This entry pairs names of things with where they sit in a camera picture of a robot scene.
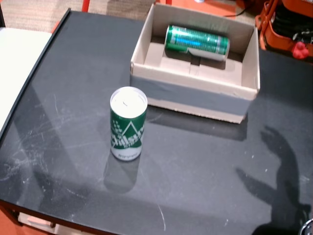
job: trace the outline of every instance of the white can lid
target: white can lid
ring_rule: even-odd
[[[136,118],[142,115],[148,106],[144,92],[136,87],[122,87],[111,96],[112,110],[123,118]]]

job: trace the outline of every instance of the beer can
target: beer can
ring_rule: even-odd
[[[148,106],[147,97],[138,88],[122,87],[110,99],[111,152],[123,161],[139,156]]]
[[[170,25],[167,27],[165,48],[224,61],[229,53],[229,39],[211,33]]]

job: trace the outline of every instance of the lying can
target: lying can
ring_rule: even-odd
[[[147,97],[138,88],[122,87],[110,99],[111,107],[111,152],[123,161],[131,161],[139,156]]]
[[[224,61],[229,53],[229,39],[211,33],[170,25],[166,31],[165,48]]]

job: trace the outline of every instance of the black cable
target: black cable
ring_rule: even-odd
[[[253,7],[255,4],[255,0],[251,3],[250,6],[246,7],[242,12],[238,13],[237,15],[229,15],[229,16],[224,16],[224,17],[236,17],[239,15],[242,15],[243,13],[245,13],[245,11],[249,10],[251,7]]]

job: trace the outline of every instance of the aluminum can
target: aluminum can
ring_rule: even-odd
[[[147,106],[147,97],[138,88],[122,87],[112,94],[111,152],[116,158],[131,161],[140,155]]]
[[[227,37],[211,33],[175,25],[168,26],[166,31],[165,48],[169,50],[224,61],[228,56],[229,46]]]

